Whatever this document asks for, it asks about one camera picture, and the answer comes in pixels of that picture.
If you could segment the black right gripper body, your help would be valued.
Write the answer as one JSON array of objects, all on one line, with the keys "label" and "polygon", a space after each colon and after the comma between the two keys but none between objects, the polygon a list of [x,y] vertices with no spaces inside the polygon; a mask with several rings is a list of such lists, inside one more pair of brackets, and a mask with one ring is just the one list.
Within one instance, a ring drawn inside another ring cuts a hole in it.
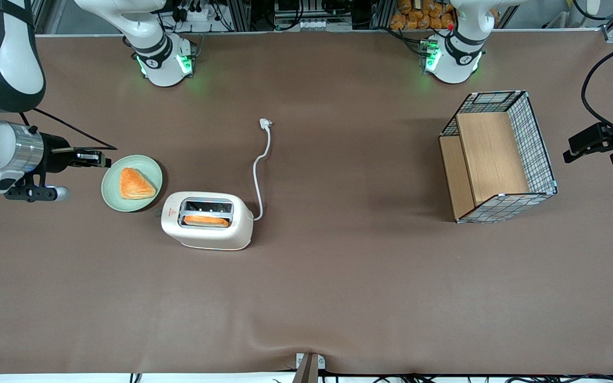
[{"label": "black right gripper body", "polygon": [[44,150],[40,162],[40,174],[59,173],[73,166],[76,153],[65,138],[53,134],[40,134]]}]

